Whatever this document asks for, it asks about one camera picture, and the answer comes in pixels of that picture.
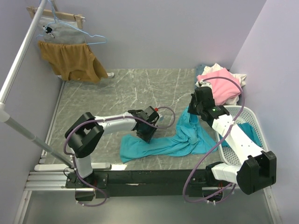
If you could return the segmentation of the turquoise polo shirt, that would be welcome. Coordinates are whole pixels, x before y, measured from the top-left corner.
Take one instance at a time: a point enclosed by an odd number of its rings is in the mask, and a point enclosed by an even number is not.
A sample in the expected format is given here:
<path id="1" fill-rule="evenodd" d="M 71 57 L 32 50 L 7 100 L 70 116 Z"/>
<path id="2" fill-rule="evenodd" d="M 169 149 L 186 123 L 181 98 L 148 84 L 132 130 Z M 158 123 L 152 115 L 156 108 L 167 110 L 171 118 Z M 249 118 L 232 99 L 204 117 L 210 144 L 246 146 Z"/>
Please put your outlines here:
<path id="1" fill-rule="evenodd" d="M 149 143 L 132 135 L 122 137 L 120 160 L 126 163 L 150 155 L 182 157 L 205 154 L 215 145 L 216 142 L 200 125 L 198 117 L 184 109 L 176 123 L 176 133 L 171 137 L 152 138 Z"/>

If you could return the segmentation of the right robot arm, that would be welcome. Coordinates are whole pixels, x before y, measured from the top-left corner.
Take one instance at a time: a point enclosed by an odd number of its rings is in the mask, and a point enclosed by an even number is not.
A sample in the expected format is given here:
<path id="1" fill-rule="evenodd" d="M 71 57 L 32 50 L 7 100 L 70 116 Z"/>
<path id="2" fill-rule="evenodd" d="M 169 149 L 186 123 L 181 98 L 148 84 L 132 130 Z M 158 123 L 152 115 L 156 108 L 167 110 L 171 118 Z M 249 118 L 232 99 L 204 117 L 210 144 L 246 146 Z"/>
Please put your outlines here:
<path id="1" fill-rule="evenodd" d="M 223 162 L 211 164 L 206 168 L 207 179 L 237 184 L 247 195 L 275 184 L 276 155 L 254 143 L 224 106 L 215 105 L 210 87 L 197 87 L 191 96 L 188 112 L 200 116 L 214 129 L 228 143 L 240 163 L 239 166 Z"/>

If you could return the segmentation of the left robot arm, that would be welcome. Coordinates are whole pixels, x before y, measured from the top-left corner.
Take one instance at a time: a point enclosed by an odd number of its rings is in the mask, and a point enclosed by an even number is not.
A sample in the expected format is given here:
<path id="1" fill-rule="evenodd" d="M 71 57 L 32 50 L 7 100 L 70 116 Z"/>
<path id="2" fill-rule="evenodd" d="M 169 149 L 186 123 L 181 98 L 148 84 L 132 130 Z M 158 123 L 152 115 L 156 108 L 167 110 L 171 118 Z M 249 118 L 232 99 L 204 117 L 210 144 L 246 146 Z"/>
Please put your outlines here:
<path id="1" fill-rule="evenodd" d="M 101 137 L 119 131 L 135 131 L 141 140 L 149 143 L 159 119 L 160 114 L 152 106 L 107 117 L 95 117 L 86 112 L 65 133 L 64 153 L 75 162 L 74 169 L 80 179 L 94 186 L 96 177 L 91 154 Z"/>

